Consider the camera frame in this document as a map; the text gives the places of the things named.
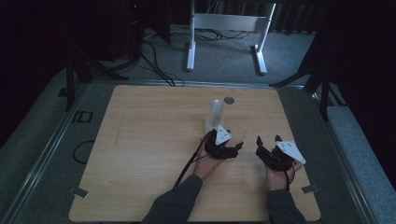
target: light wood tabletop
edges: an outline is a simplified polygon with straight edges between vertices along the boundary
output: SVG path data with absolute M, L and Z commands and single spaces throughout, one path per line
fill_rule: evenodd
M 213 99 L 233 97 L 224 127 L 246 131 L 236 159 L 225 161 L 204 183 L 189 221 L 263 221 L 265 170 L 255 155 L 259 135 L 267 148 L 275 136 L 293 140 L 275 90 L 118 86 L 108 104 L 69 217 L 73 221 L 141 221 L 153 201 L 170 190 L 205 134 Z M 192 168 L 185 177 L 192 173 Z M 307 220 L 320 212 L 304 167 L 290 192 Z

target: forearm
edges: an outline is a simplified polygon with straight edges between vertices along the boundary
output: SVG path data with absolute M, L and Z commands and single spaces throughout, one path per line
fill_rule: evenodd
M 190 175 L 176 189 L 158 197 L 142 224 L 185 224 L 189 219 L 203 181 L 197 175 Z
M 268 191 L 266 208 L 273 224 L 306 223 L 303 214 L 297 209 L 290 192 L 285 189 Z

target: gray floor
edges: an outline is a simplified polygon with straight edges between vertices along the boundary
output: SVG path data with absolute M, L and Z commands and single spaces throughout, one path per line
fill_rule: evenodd
M 180 29 L 182 30 L 179 27 L 174 28 L 177 32 Z M 292 75 L 297 70 L 313 37 L 306 34 L 269 34 L 264 46 L 268 75 L 264 77 L 258 74 L 250 49 L 259 39 L 257 34 L 251 34 L 244 39 L 198 41 L 195 68 L 192 72 L 185 71 L 186 45 L 189 42 L 187 36 L 172 36 L 171 46 L 157 38 L 148 41 L 155 45 L 161 69 L 183 79 L 185 85 L 200 83 L 200 85 L 263 88 L 269 83 Z M 149 45 L 143 46 L 143 53 L 153 59 L 153 51 Z M 73 160 L 73 150 L 78 144 L 95 138 L 111 92 L 116 85 L 164 84 L 163 81 L 158 81 L 158 76 L 142 67 L 149 66 L 141 61 L 130 70 L 119 71 L 124 76 L 130 77 L 129 81 L 115 81 L 96 71 L 92 84 L 88 86 L 78 84 L 81 98 L 69 113 L 64 112 L 65 99 L 57 97 L 59 89 L 65 85 L 64 72 L 51 81 L 18 130 L 0 150 L 0 183 L 2 183 L 0 214 L 2 216 L 6 214 L 6 209 L 13 205 L 13 199 L 17 196 L 19 188 L 23 186 L 24 178 L 34 167 L 35 161 L 39 159 L 40 153 L 52 147 L 55 150 L 50 155 L 46 172 L 40 176 L 38 184 L 33 186 L 35 190 L 32 191 L 30 200 L 25 200 L 23 207 L 17 209 L 19 216 L 18 219 L 14 219 L 16 220 L 14 223 L 72 223 L 68 219 L 68 211 L 74 195 L 68 191 L 71 187 L 78 186 L 84 171 L 84 165 Z M 305 81 L 306 77 L 292 84 L 301 86 Z M 389 189 L 389 183 L 384 180 L 380 172 L 375 173 L 374 180 L 381 182 L 382 190 L 376 191 L 377 194 L 371 197 L 364 194 L 364 198 L 371 199 L 368 204 L 356 202 L 356 196 L 351 195 L 354 186 L 347 181 L 345 169 L 351 169 L 352 177 L 358 179 L 357 183 L 360 183 L 363 192 L 373 190 L 378 183 L 367 177 L 365 179 L 368 180 L 361 181 L 359 177 L 364 175 L 361 174 L 364 169 L 360 169 L 356 162 L 349 160 L 354 156 L 352 148 L 364 148 L 367 156 L 370 156 L 371 149 L 361 140 L 364 140 L 364 136 L 347 107 L 329 107 L 331 121 L 324 122 L 318 113 L 316 99 L 295 88 L 278 91 L 295 140 L 309 161 L 305 168 L 310 181 L 320 187 L 315 193 L 321 211 L 321 219 L 317 223 L 363 223 L 359 209 L 361 206 L 368 206 L 378 223 L 395 222 L 392 208 L 395 208 L 396 200 L 384 204 L 385 199 L 395 198 L 394 191 Z M 72 122 L 71 118 L 76 111 L 93 112 L 92 122 Z M 48 141 L 51 142 L 53 139 L 52 133 L 60 129 L 64 130 L 64 134 L 53 136 L 59 137 L 59 144 L 56 142 L 54 146 L 47 146 Z M 346 137 L 349 134 L 355 136 L 355 139 Z M 358 146 L 350 145 L 352 141 L 363 143 Z M 88 158 L 91 147 L 90 144 L 84 145 L 83 150 L 88 153 L 81 156 Z M 342 161 L 344 165 L 343 163 L 340 165 L 339 162 L 340 154 L 337 152 L 340 149 L 343 150 L 346 158 Z M 375 160 L 369 162 L 371 167 L 378 169 Z

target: gray carpet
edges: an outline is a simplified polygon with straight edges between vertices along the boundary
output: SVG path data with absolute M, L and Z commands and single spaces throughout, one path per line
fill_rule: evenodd
M 171 46 L 157 38 L 148 41 L 157 50 L 158 65 L 161 69 L 183 79 L 186 85 L 191 82 L 262 85 L 292 75 L 313 37 L 305 34 L 269 34 L 264 46 L 268 75 L 264 77 L 258 74 L 250 49 L 259 38 L 257 34 L 251 34 L 244 39 L 198 41 L 195 68 L 192 72 L 185 70 L 186 44 L 189 42 L 187 36 L 174 35 Z M 149 45 L 145 44 L 142 51 L 153 61 L 154 54 Z M 122 62 L 124 60 L 120 59 L 116 63 L 106 65 L 112 66 Z M 21 209 L 17 222 L 72 223 L 68 219 L 68 211 L 74 196 L 68 190 L 78 185 L 84 171 L 84 165 L 73 160 L 73 150 L 78 144 L 95 138 L 115 85 L 164 84 L 163 81 L 153 81 L 161 79 L 147 70 L 148 67 L 149 65 L 141 60 L 132 68 L 118 71 L 130 77 L 129 81 L 115 81 L 94 71 L 94 81 L 71 113 L 64 112 L 65 99 L 57 97 L 59 89 L 65 86 L 64 72 L 55 77 L 18 130 L 0 150 L 0 214 L 3 215 L 11 206 L 19 187 L 23 185 L 23 178 L 28 175 L 60 121 L 65 117 L 73 117 L 75 111 L 90 111 L 93 112 L 92 122 L 67 123 L 68 126 L 46 172 L 30 200 Z M 301 86 L 305 81 L 306 77 L 292 84 Z M 310 161 L 305 166 L 310 181 L 320 187 L 315 193 L 322 214 L 318 223 L 362 223 L 348 191 L 348 184 L 337 165 L 333 153 L 334 143 L 318 113 L 318 101 L 296 89 L 282 89 L 279 90 L 279 94 L 295 140 L 306 159 Z M 91 144 L 81 147 L 87 151 L 87 154 L 81 156 L 88 158 L 91 147 Z M 381 220 L 394 219 L 384 216 Z

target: gray tape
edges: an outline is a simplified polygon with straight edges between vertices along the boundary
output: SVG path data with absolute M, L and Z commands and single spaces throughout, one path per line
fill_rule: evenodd
M 317 192 L 320 188 L 317 185 L 310 185 L 302 188 L 303 193 Z
M 75 187 L 71 187 L 69 190 L 69 193 L 72 193 L 74 195 L 77 195 L 81 198 L 86 198 L 88 196 L 88 191 L 84 189 L 79 189 Z

